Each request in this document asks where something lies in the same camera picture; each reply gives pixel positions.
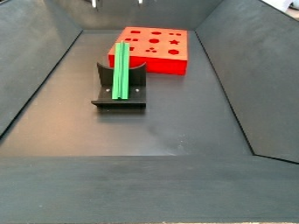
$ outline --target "white object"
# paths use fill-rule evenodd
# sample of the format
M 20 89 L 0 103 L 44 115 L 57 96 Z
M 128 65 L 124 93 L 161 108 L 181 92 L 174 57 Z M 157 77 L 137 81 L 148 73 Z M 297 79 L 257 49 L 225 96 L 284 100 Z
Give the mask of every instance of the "white object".
M 293 0 L 262 0 L 265 3 L 270 4 L 280 11 L 285 12 L 289 4 Z
M 293 7 L 299 10 L 299 0 L 293 0 Z
M 93 8 L 97 8 L 97 2 L 96 2 L 97 0 L 92 0 L 92 7 Z

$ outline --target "gray bin floor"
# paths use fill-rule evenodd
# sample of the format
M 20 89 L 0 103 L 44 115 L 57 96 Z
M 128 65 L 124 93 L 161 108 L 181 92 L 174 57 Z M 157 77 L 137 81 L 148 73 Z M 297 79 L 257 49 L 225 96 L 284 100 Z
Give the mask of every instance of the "gray bin floor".
M 148 74 L 146 108 L 98 113 L 96 63 L 118 31 L 85 32 L 0 145 L 0 156 L 249 155 L 193 32 L 185 76 Z
M 0 222 L 299 221 L 299 166 L 250 155 L 193 32 L 186 75 L 146 76 L 144 113 L 98 113 L 117 35 L 80 35 L 1 139 Z

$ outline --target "circular hole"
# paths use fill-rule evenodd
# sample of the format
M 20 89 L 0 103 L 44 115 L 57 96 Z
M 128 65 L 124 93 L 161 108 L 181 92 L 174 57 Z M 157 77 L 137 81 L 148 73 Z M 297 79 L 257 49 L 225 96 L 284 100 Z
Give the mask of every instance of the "circular hole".
M 169 50 L 168 53 L 172 54 L 172 55 L 176 55 L 176 54 L 178 54 L 180 52 L 178 52 L 177 50 Z
M 150 42 L 152 44 L 157 44 L 157 43 L 160 42 L 160 40 L 158 40 L 157 38 L 150 38 L 150 39 L 149 39 L 149 42 Z
M 153 35 L 161 35 L 161 33 L 158 31 L 152 31 Z

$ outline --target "red foam block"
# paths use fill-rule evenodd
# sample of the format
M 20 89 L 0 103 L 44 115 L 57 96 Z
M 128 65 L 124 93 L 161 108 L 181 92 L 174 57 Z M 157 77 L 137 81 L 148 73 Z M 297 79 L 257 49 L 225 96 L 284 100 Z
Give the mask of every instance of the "red foam block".
M 129 67 L 146 63 L 148 73 L 185 74 L 188 62 L 188 32 L 182 30 L 126 27 L 116 42 L 129 43 Z M 108 52 L 114 66 L 114 46 Z

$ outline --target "black stand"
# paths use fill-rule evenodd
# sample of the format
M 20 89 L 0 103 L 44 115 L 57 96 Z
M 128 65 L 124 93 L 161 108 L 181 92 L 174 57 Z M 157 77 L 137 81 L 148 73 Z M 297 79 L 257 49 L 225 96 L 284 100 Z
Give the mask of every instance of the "black stand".
M 97 100 L 90 103 L 108 108 L 145 107 L 145 63 L 128 69 L 128 100 L 112 100 L 113 68 L 97 63 L 97 74 L 101 88 Z

